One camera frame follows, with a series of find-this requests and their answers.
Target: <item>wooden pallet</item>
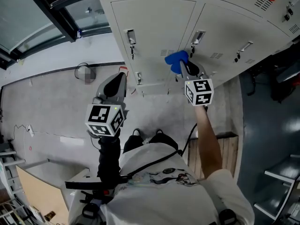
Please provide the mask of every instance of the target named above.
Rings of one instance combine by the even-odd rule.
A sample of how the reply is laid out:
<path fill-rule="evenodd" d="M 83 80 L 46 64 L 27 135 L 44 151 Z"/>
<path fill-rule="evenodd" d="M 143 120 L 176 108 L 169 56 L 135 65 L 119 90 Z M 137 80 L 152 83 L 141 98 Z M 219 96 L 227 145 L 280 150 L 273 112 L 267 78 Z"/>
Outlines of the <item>wooden pallet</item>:
<path fill-rule="evenodd" d="M 218 142 L 222 155 L 222 168 L 228 169 L 232 176 L 234 176 L 236 159 L 238 155 L 239 137 L 221 138 L 218 139 Z M 189 142 L 188 166 L 193 170 L 198 179 L 203 179 L 204 174 L 201 168 L 201 160 L 197 143 L 198 139 L 194 139 Z"/>

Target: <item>blue cloth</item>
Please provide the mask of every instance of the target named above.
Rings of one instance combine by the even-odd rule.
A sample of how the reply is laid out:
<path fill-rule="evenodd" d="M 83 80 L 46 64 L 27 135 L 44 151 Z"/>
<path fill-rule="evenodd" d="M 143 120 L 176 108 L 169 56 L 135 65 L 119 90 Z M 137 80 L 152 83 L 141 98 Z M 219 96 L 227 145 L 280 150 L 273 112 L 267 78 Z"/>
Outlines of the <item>blue cloth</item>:
<path fill-rule="evenodd" d="M 171 65 L 171 71 L 181 74 L 180 61 L 188 62 L 188 53 L 186 51 L 179 51 L 165 57 L 165 62 Z"/>

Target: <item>locker door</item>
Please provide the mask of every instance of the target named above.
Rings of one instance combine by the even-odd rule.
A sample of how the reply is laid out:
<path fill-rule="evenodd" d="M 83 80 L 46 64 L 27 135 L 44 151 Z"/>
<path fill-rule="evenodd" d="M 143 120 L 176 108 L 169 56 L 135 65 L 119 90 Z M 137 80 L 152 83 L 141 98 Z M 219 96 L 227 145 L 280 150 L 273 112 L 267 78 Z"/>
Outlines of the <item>locker door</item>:
<path fill-rule="evenodd" d="M 186 51 L 191 52 L 191 42 L 195 32 L 197 30 L 205 31 L 200 43 L 195 46 L 192 60 L 201 63 L 207 74 L 212 75 L 216 87 L 253 66 L 288 42 L 288 36 L 281 30 L 272 28 L 267 31 L 270 28 L 272 27 L 266 27 L 264 24 L 234 11 L 205 4 L 186 46 Z M 253 42 L 253 44 L 241 52 L 241 59 L 235 62 L 237 51 L 248 42 Z"/>
<path fill-rule="evenodd" d="M 165 56 L 178 50 L 194 5 L 187 0 L 112 2 L 130 65 L 135 75 L 141 76 L 140 84 L 166 82 L 170 66 Z M 134 31 L 134 59 L 125 30 Z"/>
<path fill-rule="evenodd" d="M 279 27 L 287 35 L 295 38 L 300 34 L 300 2 L 291 7 L 293 15 L 289 21 L 283 21 L 287 14 L 286 6 L 292 0 L 224 0 L 245 8 L 261 17 L 265 17 L 271 23 Z"/>

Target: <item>white wall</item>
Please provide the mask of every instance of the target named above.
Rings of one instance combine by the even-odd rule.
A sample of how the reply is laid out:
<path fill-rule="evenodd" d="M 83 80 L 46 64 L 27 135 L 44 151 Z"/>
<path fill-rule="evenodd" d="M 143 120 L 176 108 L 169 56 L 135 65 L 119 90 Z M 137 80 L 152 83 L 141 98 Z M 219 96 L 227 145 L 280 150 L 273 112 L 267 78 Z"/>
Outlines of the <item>white wall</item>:
<path fill-rule="evenodd" d="M 66 42 L 24 59 L 6 71 L 0 72 L 0 86 L 57 69 L 75 67 L 87 62 L 107 63 L 124 61 L 112 33 L 81 38 L 74 43 Z"/>

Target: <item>ventilation slot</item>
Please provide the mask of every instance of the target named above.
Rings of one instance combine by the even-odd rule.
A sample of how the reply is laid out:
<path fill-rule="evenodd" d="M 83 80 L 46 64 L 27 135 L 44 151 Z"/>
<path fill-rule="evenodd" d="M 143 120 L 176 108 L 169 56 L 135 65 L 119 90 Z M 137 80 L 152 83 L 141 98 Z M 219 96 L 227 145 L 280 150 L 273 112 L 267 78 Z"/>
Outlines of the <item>ventilation slot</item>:
<path fill-rule="evenodd" d="M 166 57 L 166 56 L 171 55 L 171 54 L 174 53 L 174 52 L 175 52 L 175 50 L 167 50 L 167 49 L 163 49 L 163 50 L 160 51 L 160 56 Z"/>
<path fill-rule="evenodd" d="M 300 28 L 295 24 L 290 28 L 290 31 L 292 32 L 292 34 L 298 32 L 300 30 Z"/>
<path fill-rule="evenodd" d="M 217 52 L 214 52 L 210 58 L 215 58 L 215 59 L 219 59 L 220 57 L 222 57 L 223 54 L 222 53 L 217 53 Z"/>
<path fill-rule="evenodd" d="M 269 6 L 272 5 L 272 3 L 273 2 L 271 2 L 270 0 L 257 0 L 254 5 L 261 8 L 263 11 L 267 11 L 267 9 L 269 8 Z"/>
<path fill-rule="evenodd" d="M 251 64 L 251 63 L 254 63 L 254 62 L 255 62 L 255 60 L 253 60 L 253 59 L 248 59 L 245 63 Z"/>

